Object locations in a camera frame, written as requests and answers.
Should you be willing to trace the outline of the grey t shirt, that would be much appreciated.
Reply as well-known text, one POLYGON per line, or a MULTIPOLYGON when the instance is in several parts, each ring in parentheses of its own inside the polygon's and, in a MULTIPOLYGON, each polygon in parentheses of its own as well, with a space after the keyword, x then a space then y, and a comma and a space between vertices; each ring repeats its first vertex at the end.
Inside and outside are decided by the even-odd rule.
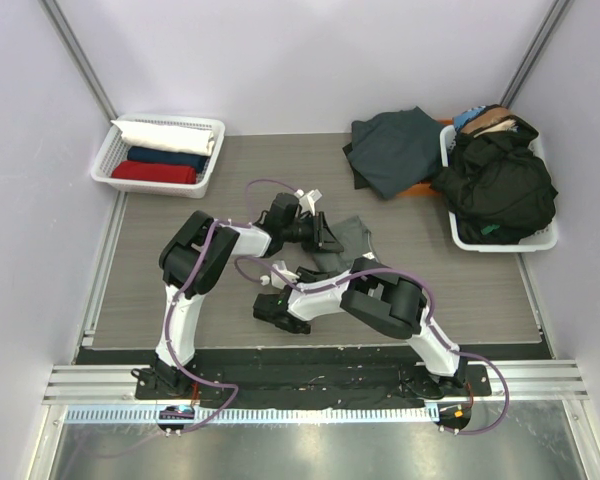
POLYGON ((359 257, 378 259, 372 243, 372 232, 359 216, 352 216, 335 224, 332 232, 343 246, 343 251, 314 253, 312 259, 319 272, 340 274, 349 270, 359 257))

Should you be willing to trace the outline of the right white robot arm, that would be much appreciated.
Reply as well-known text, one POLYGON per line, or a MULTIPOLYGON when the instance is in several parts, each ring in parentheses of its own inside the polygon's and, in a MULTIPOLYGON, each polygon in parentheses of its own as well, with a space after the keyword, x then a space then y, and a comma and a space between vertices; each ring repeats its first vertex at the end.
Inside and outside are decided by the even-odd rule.
POLYGON ((434 320, 430 293, 415 279, 359 257, 341 273, 303 267, 290 272, 276 262, 270 283, 279 291, 257 296, 256 319, 309 334, 314 319, 347 313, 385 337, 405 341, 419 356, 424 365, 410 367, 403 378, 412 395, 434 400, 465 388, 467 360, 434 320))

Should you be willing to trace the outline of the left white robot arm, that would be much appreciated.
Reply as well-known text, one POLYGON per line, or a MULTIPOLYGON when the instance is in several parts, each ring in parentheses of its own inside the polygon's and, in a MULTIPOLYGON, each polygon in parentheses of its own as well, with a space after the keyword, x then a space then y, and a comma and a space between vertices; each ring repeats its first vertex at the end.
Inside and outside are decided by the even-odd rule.
POLYGON ((319 190, 279 193, 251 223, 219 220, 194 212, 163 249, 159 267, 165 283, 163 329, 150 366, 134 369, 135 396, 141 400, 180 399, 193 389, 195 336, 203 302, 229 260, 270 258, 287 243, 310 253, 341 253, 342 244, 316 209, 319 190))

